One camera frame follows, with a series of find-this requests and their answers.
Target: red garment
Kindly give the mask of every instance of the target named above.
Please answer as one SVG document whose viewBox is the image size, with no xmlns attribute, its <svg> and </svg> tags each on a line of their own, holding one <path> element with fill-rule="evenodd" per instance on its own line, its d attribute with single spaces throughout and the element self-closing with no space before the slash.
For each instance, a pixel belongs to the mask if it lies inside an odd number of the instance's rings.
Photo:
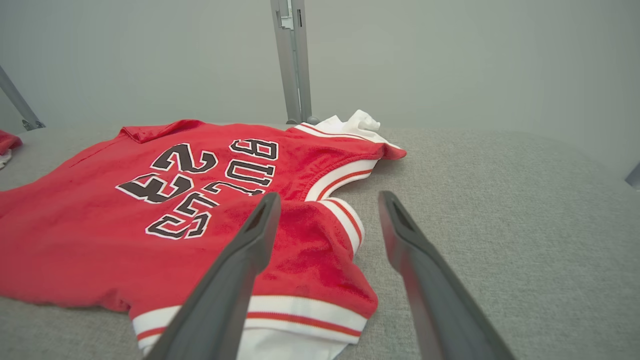
<svg viewBox="0 0 640 360">
<path fill-rule="evenodd" d="M 405 154 L 308 124 L 124 127 L 0 195 L 0 295 L 129 311 L 149 348 L 262 194 L 278 192 L 273 255 L 245 328 L 356 343 L 378 299 L 352 262 L 362 223 L 329 195 Z"/>
<path fill-rule="evenodd" d="M 18 136 L 0 130 L 0 155 L 4 155 L 8 149 L 14 149 L 20 145 L 22 145 L 22 140 Z"/>
</svg>

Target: red stripe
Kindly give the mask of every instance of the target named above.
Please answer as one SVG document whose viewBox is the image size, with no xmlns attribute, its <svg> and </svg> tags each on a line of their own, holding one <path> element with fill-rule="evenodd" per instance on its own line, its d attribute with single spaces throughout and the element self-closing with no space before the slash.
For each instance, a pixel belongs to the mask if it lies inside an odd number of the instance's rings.
<svg viewBox="0 0 640 360">
<path fill-rule="evenodd" d="M 349 179 L 350 177 L 354 177 L 354 176 L 358 176 L 358 175 L 364 175 L 364 174 L 370 174 L 370 173 L 371 173 L 371 170 L 363 170 L 363 171 L 358 171 L 358 172 L 352 172 L 352 173 L 351 173 L 351 174 L 349 174 L 349 175 L 345 175 L 345 176 L 341 177 L 340 179 L 338 179 L 338 180 L 336 180 L 336 181 L 332 182 L 331 184 L 329 184 L 326 188 L 324 188 L 324 190 L 320 193 L 320 195 L 318 195 L 318 198 L 317 198 L 317 199 L 318 199 L 318 200 L 321 200 L 321 199 L 322 199 L 322 196 L 323 196 L 327 191 L 329 191 L 329 189 L 330 189 L 331 187 L 333 187 L 334 185 L 336 185 L 337 183 L 339 183 L 339 182 L 341 182 L 341 181 L 343 181 L 343 180 Z"/>
<path fill-rule="evenodd" d="M 313 125 L 309 125 L 309 124 L 307 124 L 306 122 L 303 122 L 303 123 L 302 123 L 302 124 L 300 124 L 300 125 L 302 125 L 302 126 L 306 127 L 307 129 L 312 129 L 312 130 L 314 130 L 314 131 L 317 131 L 318 133 L 325 134 L 325 135 L 331 135 L 331 136 L 346 136 L 346 137 L 355 136 L 355 137 L 357 137 L 357 138 L 359 138 L 359 139 L 367 140 L 368 142 L 372 142 L 370 139 L 367 139 L 367 138 L 366 138 L 366 137 L 364 137 L 364 136 L 360 136 L 360 135 L 356 135 L 356 134 L 344 134 L 344 133 L 332 134 L 332 133 L 325 133 L 324 131 L 320 131 L 320 130 L 316 129 Z"/>
<path fill-rule="evenodd" d="M 304 316 L 280 314 L 280 313 L 248 313 L 247 319 L 272 319 L 282 320 L 286 322 L 302 323 L 304 325 L 311 325 L 314 327 L 320 327 L 322 329 L 341 332 L 343 334 L 360 337 L 362 332 L 350 329 L 349 327 L 336 325 L 330 322 L 324 322 L 316 319 L 305 318 Z"/>
<path fill-rule="evenodd" d="M 162 334 L 164 332 L 164 330 L 166 329 L 166 326 L 163 327 L 156 327 L 155 329 L 151 329 L 151 330 L 147 330 L 147 331 L 143 331 L 141 333 L 138 334 L 138 341 L 151 336 L 151 335 L 157 335 L 157 334 Z"/>
<path fill-rule="evenodd" d="M 360 231 L 358 222 L 356 222 L 356 219 L 353 217 L 353 215 L 349 211 L 347 211 L 347 209 L 337 200 L 327 199 L 327 201 L 334 203 L 338 208 L 340 208 L 340 210 L 344 212 L 345 215 L 347 215 L 347 217 L 349 218 L 349 221 L 353 224 L 353 227 L 355 227 L 356 233 L 358 233 L 358 243 L 362 243 L 362 232 Z"/>
</svg>

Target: gray wall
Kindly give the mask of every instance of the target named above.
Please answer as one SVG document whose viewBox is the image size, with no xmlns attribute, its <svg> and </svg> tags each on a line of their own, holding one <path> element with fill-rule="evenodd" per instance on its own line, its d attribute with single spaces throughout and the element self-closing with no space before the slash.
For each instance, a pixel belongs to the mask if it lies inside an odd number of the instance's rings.
<svg viewBox="0 0 640 360">
<path fill-rule="evenodd" d="M 1 0 L 0 65 L 47 127 L 287 120 L 269 1 Z"/>
<path fill-rule="evenodd" d="M 620 179 L 640 161 L 638 0 L 306 7 L 321 119 L 360 108 L 383 126 L 536 133 L 581 148 Z"/>
<path fill-rule="evenodd" d="M 22 116 L 2 90 L 0 90 L 0 130 L 14 135 L 26 131 L 22 126 Z"/>
</svg>

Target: gray table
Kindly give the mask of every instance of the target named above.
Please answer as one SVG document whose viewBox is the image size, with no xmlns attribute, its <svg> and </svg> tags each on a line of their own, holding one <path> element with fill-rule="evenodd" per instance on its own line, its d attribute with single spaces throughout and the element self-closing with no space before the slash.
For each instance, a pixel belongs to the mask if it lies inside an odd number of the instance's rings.
<svg viewBox="0 0 640 360">
<path fill-rule="evenodd" d="M 122 125 L 23 134 L 23 148 L 0 170 L 0 190 L 38 179 Z M 355 262 L 380 297 L 360 343 L 339 359 L 419 358 L 401 278 L 385 257 L 380 190 L 398 195 L 517 358 L 640 357 L 640 196 L 629 185 L 576 149 L 533 135 L 381 134 L 408 156 L 381 161 L 370 178 L 335 192 L 362 218 Z M 2 359 L 140 356 L 125 314 L 0 299 Z"/>
</svg>

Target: gray tablecloth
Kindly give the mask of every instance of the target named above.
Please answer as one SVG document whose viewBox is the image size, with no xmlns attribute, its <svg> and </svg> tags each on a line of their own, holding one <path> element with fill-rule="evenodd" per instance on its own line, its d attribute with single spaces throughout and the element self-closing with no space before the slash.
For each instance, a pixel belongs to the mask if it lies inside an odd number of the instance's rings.
<svg viewBox="0 0 640 360">
<path fill-rule="evenodd" d="M 0 190 L 38 179 L 121 125 L 23 134 L 23 148 L 0 170 Z M 408 156 L 381 161 L 370 178 L 334 193 L 362 218 L 355 262 L 380 297 L 360 343 L 339 359 L 419 358 L 404 286 L 385 256 L 380 190 L 398 195 L 517 358 L 640 358 L 640 196 L 629 185 L 533 135 L 381 134 Z M 140 356 L 124 314 L 0 299 L 2 359 Z"/>
</svg>

